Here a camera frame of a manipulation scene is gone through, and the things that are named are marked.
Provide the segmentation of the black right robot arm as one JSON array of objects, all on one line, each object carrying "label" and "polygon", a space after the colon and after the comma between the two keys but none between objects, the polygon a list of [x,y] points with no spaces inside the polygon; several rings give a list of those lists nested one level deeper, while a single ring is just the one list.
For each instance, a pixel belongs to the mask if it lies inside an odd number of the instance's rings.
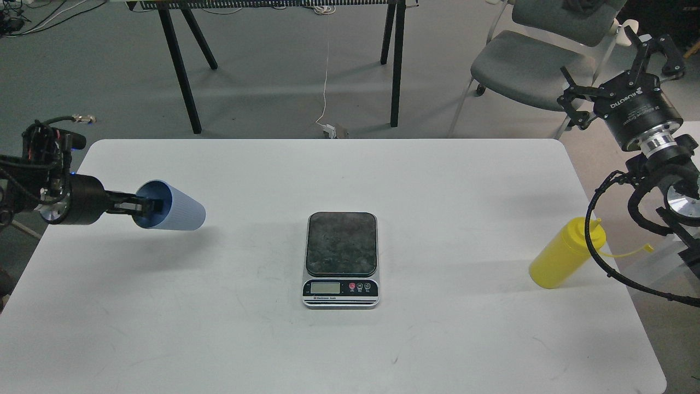
[{"label": "black right robot arm", "polygon": [[627,160],[627,172],[615,170],[595,190],[585,218],[613,184],[630,184],[630,217],[642,229],[677,235],[685,244],[679,257],[698,276],[698,168],[692,161],[698,143],[690,135],[674,137],[683,118],[662,91],[662,83],[685,75],[683,56],[670,35],[638,37],[630,25],[618,29],[637,50],[631,67],[598,87],[575,83],[561,71],[568,87],[558,104],[581,130],[603,119],[621,150],[638,152]]}]

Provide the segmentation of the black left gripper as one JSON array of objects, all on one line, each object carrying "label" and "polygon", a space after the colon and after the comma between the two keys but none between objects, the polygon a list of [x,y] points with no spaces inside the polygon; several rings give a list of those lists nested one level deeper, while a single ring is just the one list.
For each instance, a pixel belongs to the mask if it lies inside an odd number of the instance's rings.
[{"label": "black left gripper", "polygon": [[[103,213],[113,215],[154,215],[161,213],[163,200],[143,200],[125,192],[105,190],[96,177],[74,174],[70,177],[70,194],[65,214],[66,225],[88,225]],[[108,205],[107,197],[113,203]]]}]

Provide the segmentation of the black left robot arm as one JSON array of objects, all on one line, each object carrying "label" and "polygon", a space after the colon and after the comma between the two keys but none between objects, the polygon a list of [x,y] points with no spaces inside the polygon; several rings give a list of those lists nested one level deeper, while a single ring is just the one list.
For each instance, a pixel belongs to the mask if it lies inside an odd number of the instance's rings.
[{"label": "black left robot arm", "polygon": [[103,214],[150,219],[166,212],[162,197],[105,190],[95,177],[72,172],[72,153],[86,138],[56,127],[70,121],[92,124],[94,115],[61,115],[35,120],[22,133],[22,154],[2,155],[2,229],[19,227],[15,215],[37,211],[52,225],[90,225]]}]

